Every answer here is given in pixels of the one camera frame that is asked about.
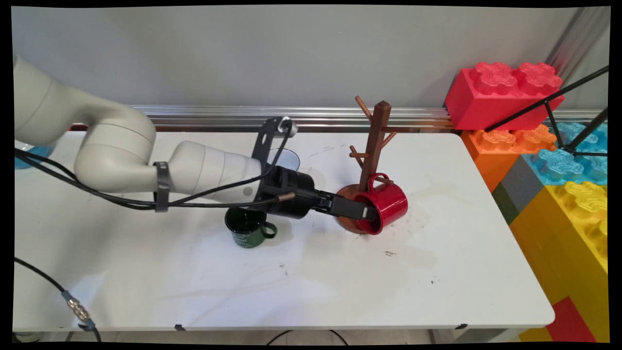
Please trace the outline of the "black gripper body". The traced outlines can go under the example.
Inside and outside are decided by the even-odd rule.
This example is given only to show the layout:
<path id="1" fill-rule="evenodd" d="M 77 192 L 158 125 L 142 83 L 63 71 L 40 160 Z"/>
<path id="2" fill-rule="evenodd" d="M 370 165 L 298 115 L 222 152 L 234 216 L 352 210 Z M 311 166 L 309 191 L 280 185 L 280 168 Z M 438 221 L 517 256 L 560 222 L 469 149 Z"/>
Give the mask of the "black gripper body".
<path id="1" fill-rule="evenodd" d="M 260 204 L 260 211 L 271 215 L 302 219 L 309 211 L 331 213 L 333 195 L 315 189 L 313 178 L 282 166 L 271 168 L 267 177 L 260 180 L 260 200 L 286 197 L 284 201 Z"/>

